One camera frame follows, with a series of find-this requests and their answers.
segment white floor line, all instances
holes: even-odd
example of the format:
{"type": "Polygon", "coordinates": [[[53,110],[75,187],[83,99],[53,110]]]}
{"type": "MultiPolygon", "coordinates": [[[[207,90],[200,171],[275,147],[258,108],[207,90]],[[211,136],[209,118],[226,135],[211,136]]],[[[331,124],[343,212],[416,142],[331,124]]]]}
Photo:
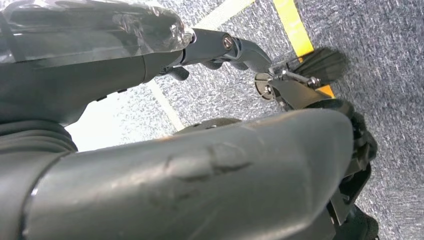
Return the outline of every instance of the white floor line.
{"type": "MultiPolygon", "coordinates": [[[[198,29],[216,30],[231,17],[241,12],[243,9],[252,4],[255,0],[225,0],[221,5],[210,12],[194,27],[198,29]]],[[[159,85],[154,79],[147,83],[147,86],[159,102],[163,111],[177,131],[184,128],[181,119],[178,117],[175,109],[172,108],[170,102],[165,97],[159,85]]]]}
{"type": "Polygon", "coordinates": [[[225,0],[194,27],[197,29],[216,30],[219,26],[251,5],[254,1],[255,0],[225,0]]]}
{"type": "Polygon", "coordinates": [[[160,106],[162,107],[163,111],[166,113],[168,119],[171,121],[175,129],[177,131],[180,131],[181,129],[183,129],[184,125],[181,122],[181,119],[178,117],[177,112],[173,109],[170,102],[165,97],[164,93],[162,92],[162,89],[159,87],[156,81],[153,79],[149,81],[148,83],[146,83],[146,85],[149,87],[149,89],[151,90],[151,93],[159,102],[160,106]]]}

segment floor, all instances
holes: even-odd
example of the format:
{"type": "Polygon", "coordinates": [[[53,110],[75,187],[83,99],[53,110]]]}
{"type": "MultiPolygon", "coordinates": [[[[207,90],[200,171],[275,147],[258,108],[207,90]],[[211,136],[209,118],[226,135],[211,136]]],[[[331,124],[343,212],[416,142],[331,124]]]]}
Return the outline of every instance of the floor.
{"type": "MultiPolygon", "coordinates": [[[[162,0],[190,26],[224,0],[162,0]]],[[[380,223],[383,240],[424,240],[424,4],[422,0],[295,0],[314,45],[345,52],[350,60],[335,95],[365,115],[379,143],[373,174],[358,204],[380,223]]],[[[257,42],[279,62],[295,54],[272,0],[256,0],[218,27],[257,42]]],[[[243,120],[278,109],[260,99],[251,71],[190,66],[183,82],[156,82],[188,126],[216,117],[243,120]]],[[[170,135],[176,128],[147,85],[89,105],[68,127],[82,151],[170,135]]]]}

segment screw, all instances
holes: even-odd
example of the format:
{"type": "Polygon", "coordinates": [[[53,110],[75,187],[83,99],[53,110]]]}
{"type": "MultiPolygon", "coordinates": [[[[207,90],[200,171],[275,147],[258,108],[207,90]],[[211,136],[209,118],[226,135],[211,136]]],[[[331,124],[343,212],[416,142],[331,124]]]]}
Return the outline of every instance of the screw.
{"type": "Polygon", "coordinates": [[[222,39],[222,43],[226,50],[230,50],[231,47],[233,46],[233,39],[231,38],[230,35],[225,35],[222,39]]]}
{"type": "Polygon", "coordinates": [[[266,87],[265,87],[265,92],[266,92],[267,94],[272,94],[272,93],[273,93],[273,91],[272,91],[272,89],[271,89],[271,87],[270,87],[269,85],[266,85],[266,87]]]}

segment plastic wrap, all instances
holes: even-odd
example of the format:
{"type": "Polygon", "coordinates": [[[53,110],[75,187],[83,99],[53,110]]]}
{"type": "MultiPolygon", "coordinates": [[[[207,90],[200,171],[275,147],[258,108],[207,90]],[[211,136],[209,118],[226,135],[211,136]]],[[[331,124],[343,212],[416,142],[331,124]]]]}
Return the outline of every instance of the plastic wrap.
{"type": "Polygon", "coordinates": [[[179,51],[193,39],[175,12],[150,2],[12,1],[0,27],[0,63],[86,63],[179,51]]]}

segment yellow floor tape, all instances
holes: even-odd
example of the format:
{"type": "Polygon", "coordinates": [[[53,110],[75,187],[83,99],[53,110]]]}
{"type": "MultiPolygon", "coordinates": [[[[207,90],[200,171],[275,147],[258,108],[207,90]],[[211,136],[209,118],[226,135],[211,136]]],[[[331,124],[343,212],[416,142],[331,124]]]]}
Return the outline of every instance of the yellow floor tape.
{"type": "MultiPolygon", "coordinates": [[[[290,40],[291,46],[298,57],[314,50],[308,33],[305,30],[294,0],[273,0],[275,9],[281,19],[282,26],[290,40]]],[[[334,98],[334,93],[329,85],[318,88],[324,94],[334,98]]]]}

